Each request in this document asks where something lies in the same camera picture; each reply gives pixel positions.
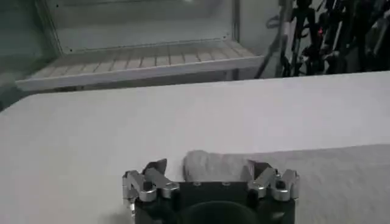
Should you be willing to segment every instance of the black equipment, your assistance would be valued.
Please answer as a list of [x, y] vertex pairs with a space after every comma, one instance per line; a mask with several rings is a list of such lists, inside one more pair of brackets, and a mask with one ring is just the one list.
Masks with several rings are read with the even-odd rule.
[[147, 166], [122, 178], [132, 224], [293, 224], [299, 176], [263, 166], [250, 182], [180, 182]]
[[[290, 19], [296, 19], [292, 58], [281, 54], [276, 77], [347, 73], [348, 67], [355, 67], [352, 72], [390, 69], [390, 15], [386, 14], [390, 0], [323, 0], [317, 10], [311, 4], [312, 0], [296, 1]], [[325, 12], [316, 21], [316, 11], [323, 6]], [[307, 29], [311, 44], [300, 51]], [[358, 61], [348, 65], [351, 52]]]

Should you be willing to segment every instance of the white table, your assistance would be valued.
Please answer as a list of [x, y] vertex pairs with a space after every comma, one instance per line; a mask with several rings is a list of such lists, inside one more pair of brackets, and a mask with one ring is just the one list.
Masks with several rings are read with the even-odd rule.
[[0, 113], [0, 223], [123, 223], [121, 175], [186, 152], [390, 143], [390, 72], [30, 96]]

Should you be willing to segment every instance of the white shelf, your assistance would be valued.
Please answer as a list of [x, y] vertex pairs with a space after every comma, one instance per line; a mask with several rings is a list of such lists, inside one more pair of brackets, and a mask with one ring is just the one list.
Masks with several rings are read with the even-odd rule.
[[167, 44], [64, 55], [17, 86], [24, 91], [258, 66], [234, 41]]

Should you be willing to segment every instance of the shelving unit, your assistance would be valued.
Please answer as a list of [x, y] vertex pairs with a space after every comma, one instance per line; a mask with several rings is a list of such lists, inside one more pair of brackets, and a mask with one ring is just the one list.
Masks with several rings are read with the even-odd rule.
[[107, 49], [64, 55], [16, 84], [25, 91], [43, 90], [247, 68], [260, 60], [234, 41]]
[[256, 67], [239, 44], [240, 0], [42, 0], [57, 58], [23, 91]]

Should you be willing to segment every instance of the wall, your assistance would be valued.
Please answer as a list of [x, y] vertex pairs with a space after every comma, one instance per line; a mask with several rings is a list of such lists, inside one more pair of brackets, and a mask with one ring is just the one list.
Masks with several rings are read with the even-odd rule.
[[34, 13], [33, 0], [0, 3], [0, 110], [23, 96], [14, 81], [52, 56]]
[[229, 38], [232, 0], [46, 0], [64, 54]]

